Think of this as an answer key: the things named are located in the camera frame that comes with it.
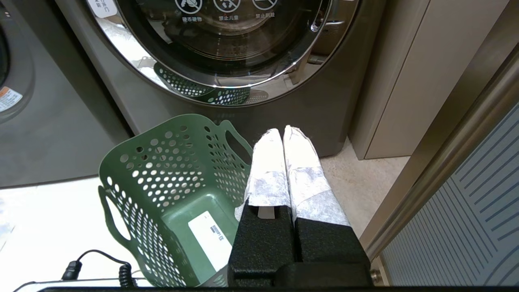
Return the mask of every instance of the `beige cabinet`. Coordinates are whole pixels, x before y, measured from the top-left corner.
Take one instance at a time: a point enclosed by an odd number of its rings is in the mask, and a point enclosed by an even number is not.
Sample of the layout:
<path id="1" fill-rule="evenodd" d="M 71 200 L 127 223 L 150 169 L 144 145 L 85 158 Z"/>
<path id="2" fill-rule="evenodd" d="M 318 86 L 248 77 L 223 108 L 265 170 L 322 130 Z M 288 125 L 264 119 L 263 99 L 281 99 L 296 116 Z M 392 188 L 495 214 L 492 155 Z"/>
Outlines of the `beige cabinet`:
<path id="1" fill-rule="evenodd" d="M 391 0 L 349 132 L 359 159 L 411 155 L 508 0 Z"/>

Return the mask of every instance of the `washing machine door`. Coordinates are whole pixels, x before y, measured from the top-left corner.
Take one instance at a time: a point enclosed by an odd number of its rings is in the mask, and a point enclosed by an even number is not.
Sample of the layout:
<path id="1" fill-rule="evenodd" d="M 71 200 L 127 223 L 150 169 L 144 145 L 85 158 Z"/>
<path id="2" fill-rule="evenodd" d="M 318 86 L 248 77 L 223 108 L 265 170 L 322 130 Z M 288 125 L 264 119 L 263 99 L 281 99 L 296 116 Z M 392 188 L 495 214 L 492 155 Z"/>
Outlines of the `washing machine door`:
<path id="1" fill-rule="evenodd" d="M 219 105 L 263 102 L 292 90 L 333 53 L 357 6 L 351 0 L 88 3 L 116 49 L 147 78 Z"/>

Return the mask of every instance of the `white label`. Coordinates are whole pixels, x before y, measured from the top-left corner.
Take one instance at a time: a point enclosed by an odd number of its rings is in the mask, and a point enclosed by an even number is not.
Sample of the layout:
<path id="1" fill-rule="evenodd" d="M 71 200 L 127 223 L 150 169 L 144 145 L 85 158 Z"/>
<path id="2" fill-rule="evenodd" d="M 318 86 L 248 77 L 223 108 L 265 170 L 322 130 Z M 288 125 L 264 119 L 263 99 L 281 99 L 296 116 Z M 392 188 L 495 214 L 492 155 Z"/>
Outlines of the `white label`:
<path id="1" fill-rule="evenodd" d="M 191 220 L 189 228 L 216 271 L 227 265 L 231 244 L 208 211 Z"/>
<path id="2" fill-rule="evenodd" d="M 6 111 L 17 104 L 23 95 L 12 90 L 11 88 L 4 86 L 0 90 L 0 112 Z"/>
<path id="3" fill-rule="evenodd" d="M 117 14 L 117 7 L 114 0 L 88 0 L 95 16 L 105 18 Z"/>

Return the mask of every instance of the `black cable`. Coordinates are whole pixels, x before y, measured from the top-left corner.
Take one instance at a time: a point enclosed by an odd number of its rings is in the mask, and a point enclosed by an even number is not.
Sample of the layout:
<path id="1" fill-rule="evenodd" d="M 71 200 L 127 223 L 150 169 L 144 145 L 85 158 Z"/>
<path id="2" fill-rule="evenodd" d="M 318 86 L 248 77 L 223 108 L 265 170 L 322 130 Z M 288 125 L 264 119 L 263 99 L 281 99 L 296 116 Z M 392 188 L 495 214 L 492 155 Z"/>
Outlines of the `black cable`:
<path id="1" fill-rule="evenodd" d="M 64 281 L 77 280 L 77 278 L 79 276 L 79 272 L 81 271 L 81 267 L 83 266 L 83 264 L 80 261 L 85 255 L 87 255 L 89 253 L 98 253 L 116 263 L 122 264 L 122 266 L 119 267 L 119 284 L 121 285 L 122 288 L 135 287 L 135 281 L 133 280 L 133 277 L 131 275 L 130 263 L 128 263 L 126 261 L 118 260 L 118 259 L 112 257 L 111 255 L 109 255 L 103 251 L 97 250 L 97 249 L 87 250 L 82 255 L 80 255 L 79 258 L 77 258 L 77 260 L 71 261 L 69 263 L 69 266 L 66 268 L 65 273 L 63 273 L 61 280 L 64 280 Z"/>

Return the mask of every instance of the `striped panel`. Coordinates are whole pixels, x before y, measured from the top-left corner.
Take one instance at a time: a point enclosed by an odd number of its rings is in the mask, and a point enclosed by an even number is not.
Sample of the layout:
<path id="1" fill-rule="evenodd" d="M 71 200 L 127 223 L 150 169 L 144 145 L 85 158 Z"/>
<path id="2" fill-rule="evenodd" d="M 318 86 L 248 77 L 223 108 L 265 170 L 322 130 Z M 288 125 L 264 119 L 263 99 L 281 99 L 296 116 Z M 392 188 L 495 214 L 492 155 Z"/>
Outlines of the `striped panel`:
<path id="1" fill-rule="evenodd" d="M 519 285 L 519 104 L 382 255 L 393 285 Z"/>

